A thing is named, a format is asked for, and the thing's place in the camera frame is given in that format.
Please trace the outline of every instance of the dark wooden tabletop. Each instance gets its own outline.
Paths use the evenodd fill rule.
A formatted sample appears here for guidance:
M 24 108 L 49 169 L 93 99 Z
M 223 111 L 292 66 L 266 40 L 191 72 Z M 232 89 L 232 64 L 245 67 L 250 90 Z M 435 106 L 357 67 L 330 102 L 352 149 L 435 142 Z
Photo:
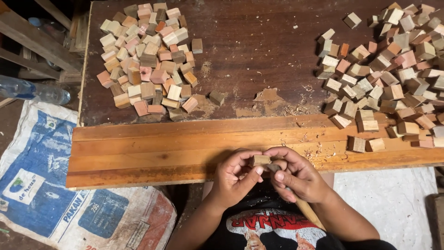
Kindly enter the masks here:
M 100 26 L 112 20 L 117 11 L 131 4 L 156 1 L 95 1 L 91 8 L 87 65 L 83 83 L 80 123 L 84 126 L 137 124 L 168 121 L 167 117 L 138 117 L 135 109 L 115 107 L 110 89 L 102 87 L 96 75 L 105 70 L 99 41 L 105 35 Z M 440 0 L 398 0 L 410 4 L 429 4 L 444 8 Z M 316 39 L 333 28 L 334 44 L 349 43 L 350 48 L 373 39 L 367 18 L 378 15 L 391 2 L 385 0 L 172 0 L 168 8 L 178 7 L 185 15 L 191 44 L 202 38 L 203 54 L 194 55 L 194 73 L 199 84 L 192 89 L 198 108 L 186 120 L 232 119 L 320 113 L 327 98 L 323 80 L 314 76 L 319 67 Z M 355 12 L 362 23 L 350 29 L 342 19 Z M 269 101 L 253 101 L 256 93 L 270 91 Z M 218 107 L 208 94 L 217 90 L 226 95 Z

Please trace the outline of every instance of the hand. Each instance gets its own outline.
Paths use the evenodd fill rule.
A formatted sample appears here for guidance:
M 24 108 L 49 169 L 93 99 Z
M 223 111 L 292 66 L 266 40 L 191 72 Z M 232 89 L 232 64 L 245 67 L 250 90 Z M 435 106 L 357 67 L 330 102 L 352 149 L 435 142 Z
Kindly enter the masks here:
M 224 162 L 219 163 L 214 177 L 213 188 L 205 200 L 225 211 L 239 203 L 257 182 L 262 182 L 264 168 L 248 167 L 249 159 L 261 151 L 237 149 Z M 239 176 L 248 173 L 243 179 Z
M 263 155 L 281 156 L 285 160 L 273 161 L 281 169 L 271 177 L 279 195 L 288 202 L 296 202 L 295 196 L 285 186 L 291 188 L 302 200 L 310 203 L 322 203 L 333 191 L 322 179 L 318 171 L 304 157 L 287 147 L 274 147 Z

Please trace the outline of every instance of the wooden table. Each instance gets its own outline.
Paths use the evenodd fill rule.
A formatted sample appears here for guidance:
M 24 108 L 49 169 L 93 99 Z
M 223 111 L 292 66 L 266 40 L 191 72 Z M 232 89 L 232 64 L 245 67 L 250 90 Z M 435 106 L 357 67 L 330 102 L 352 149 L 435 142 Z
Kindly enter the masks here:
M 186 117 L 187 122 L 175 123 L 168 122 L 167 117 L 152 115 L 138 117 L 133 108 L 117 109 L 111 91 L 104 89 L 96 78 L 96 75 L 104 70 L 103 60 L 100 57 L 103 51 L 99 42 L 104 33 L 100 31 L 100 25 L 105 19 L 111 20 L 117 11 L 122 12 L 124 7 L 142 3 L 146 1 L 95 1 L 91 4 L 89 42 L 79 109 L 79 125 L 82 127 L 74 129 L 67 187 L 204 181 L 212 177 L 215 163 L 226 156 L 225 151 L 238 146 L 265 148 L 281 143 L 295 144 L 298 146 L 297 151 L 303 154 L 303 151 L 309 148 L 314 150 L 310 143 L 325 141 L 333 146 L 332 141 L 338 140 L 335 146 L 341 145 L 341 158 L 344 158 L 347 135 L 356 134 L 356 127 L 352 125 L 340 131 L 333 126 L 326 115 L 318 115 L 328 93 L 321 88 L 323 81 L 314 77 L 314 71 L 319 68 L 317 66 L 319 58 L 315 55 L 316 39 L 329 28 L 333 28 L 336 31 L 332 38 L 335 44 L 346 42 L 354 48 L 368 43 L 373 40 L 373 29 L 366 27 L 366 19 L 372 14 L 379 14 L 381 9 L 386 7 L 386 1 L 259 0 L 252 3 L 241 0 L 186 0 L 168 3 L 169 8 L 178 7 L 186 16 L 190 38 L 180 44 L 190 44 L 192 38 L 202 38 L 204 48 L 203 54 L 194 56 L 196 59 L 194 72 L 199 85 L 193 89 L 193 94 L 199 100 L 199 108 Z M 421 1 L 400 0 L 398 3 L 406 7 L 411 3 L 419 4 Z M 444 2 L 438 0 L 422 1 L 422 3 L 444 8 Z M 363 20 L 354 30 L 341 20 L 351 12 L 355 12 Z M 274 101 L 253 101 L 255 94 L 266 88 L 277 88 L 277 95 L 282 100 L 276 100 L 278 97 L 275 97 Z M 226 94 L 225 104 L 221 107 L 205 98 L 212 90 Z M 301 116 L 285 117 L 290 113 Z M 384 126 L 394 124 L 394 121 L 387 119 L 384 114 L 379 114 L 377 118 L 381 131 L 376 134 L 362 134 L 361 137 L 387 137 Z M 99 126 L 104 124 L 126 125 Z M 313 134 L 314 131 L 319 133 L 325 129 L 324 127 L 328 128 L 329 133 L 335 133 L 339 137 L 334 139 L 324 137 L 322 140 L 308 137 L 308 141 L 304 141 L 304 134 L 300 134 L 302 131 L 309 134 Z M 169 144 L 165 142 L 163 145 L 149 143 L 150 140 L 168 141 L 172 139 L 171 133 L 174 134 L 176 141 L 181 141 L 181 146 L 174 146 L 175 141 L 169 141 Z M 239 136 L 236 133 L 244 133 L 240 137 L 245 141 L 236 139 L 235 137 Z M 221 141 L 214 141 L 211 136 L 205 137 L 205 140 L 200 137 L 208 134 L 218 135 Z M 301 137 L 289 140 L 288 137 L 281 136 L 283 134 Z M 225 136 L 233 137 L 231 144 L 223 142 Z M 387 150 L 392 152 L 389 155 L 400 155 L 398 152 L 407 150 L 419 158 L 408 157 L 402 161 L 395 161 L 385 152 L 366 153 L 356 162 L 359 168 L 345 166 L 347 161 L 338 163 L 344 165 L 341 168 L 338 164 L 328 165 L 324 161 L 326 159 L 317 159 L 316 156 L 314 159 L 317 160 L 314 161 L 320 164 L 324 162 L 324 167 L 317 166 L 323 171 L 375 169 L 385 166 L 393 168 L 400 165 L 444 162 L 444 156 L 432 157 L 427 153 L 424 154 L 424 149 L 411 148 L 401 140 L 397 140 L 392 146 L 392 149 Z M 206 153 L 199 154 L 202 152 L 200 149 L 206 150 Z M 441 149 L 431 149 L 431 151 L 444 155 Z M 183 158 L 171 158 L 178 152 L 181 156 L 197 153 L 198 157 L 194 159 L 196 161 L 189 160 L 188 164 L 185 164 L 180 161 Z M 131 157 L 117 159 L 119 156 L 128 156 L 132 153 L 142 153 L 144 156 L 139 158 L 137 163 L 131 161 Z M 165 163 L 162 165 L 163 163 L 157 161 L 144 161 L 142 160 L 144 157 L 165 158 L 164 160 L 168 159 L 168 163 L 160 161 Z M 380 160 L 371 164 L 366 162 L 372 157 L 380 157 Z M 125 171 L 123 168 L 132 169 L 132 173 L 123 173 Z M 94 177 L 90 175 L 91 171 L 96 171 Z M 125 177 L 118 180 L 119 176 L 123 175 Z

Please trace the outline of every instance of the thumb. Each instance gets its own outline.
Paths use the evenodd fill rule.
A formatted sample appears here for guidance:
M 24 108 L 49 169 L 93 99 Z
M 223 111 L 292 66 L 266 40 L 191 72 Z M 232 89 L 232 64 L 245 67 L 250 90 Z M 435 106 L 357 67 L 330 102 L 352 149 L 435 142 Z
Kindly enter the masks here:
M 262 166 L 256 166 L 250 170 L 250 172 L 248 172 L 247 176 L 239 181 L 239 191 L 243 194 L 243 196 L 247 195 L 254 185 L 256 185 L 262 172 L 264 172 L 264 168 Z
M 299 179 L 296 176 L 282 170 L 276 172 L 276 174 L 274 175 L 274 179 L 278 183 L 282 183 L 285 186 L 291 188 L 296 194 L 305 193 L 308 185 L 305 180 Z

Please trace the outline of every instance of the bottle cap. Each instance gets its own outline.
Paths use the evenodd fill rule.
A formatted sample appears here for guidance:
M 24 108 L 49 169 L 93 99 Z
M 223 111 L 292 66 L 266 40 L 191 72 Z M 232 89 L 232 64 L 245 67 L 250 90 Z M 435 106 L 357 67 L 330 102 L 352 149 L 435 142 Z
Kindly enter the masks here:
M 37 17 L 30 17 L 28 18 L 28 21 L 30 24 L 39 27 L 42 25 L 42 23 L 40 22 L 40 19 L 38 19 Z

